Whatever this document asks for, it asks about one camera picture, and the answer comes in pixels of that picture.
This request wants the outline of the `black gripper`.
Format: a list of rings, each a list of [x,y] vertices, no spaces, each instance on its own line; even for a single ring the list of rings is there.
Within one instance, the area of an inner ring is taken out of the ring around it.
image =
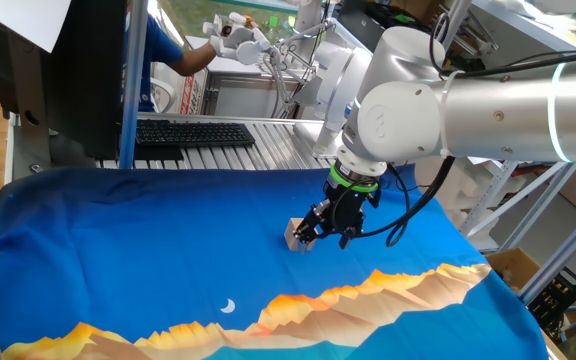
[[[317,227],[322,223],[325,235],[361,233],[365,218],[364,203],[368,202],[373,208],[377,208],[382,193],[376,178],[366,178],[345,185],[333,177],[328,177],[323,190],[327,200],[313,205],[292,231],[292,237],[297,241],[297,249],[301,253],[306,253],[314,247],[320,235]],[[351,236],[342,235],[339,247],[346,249],[351,241]]]

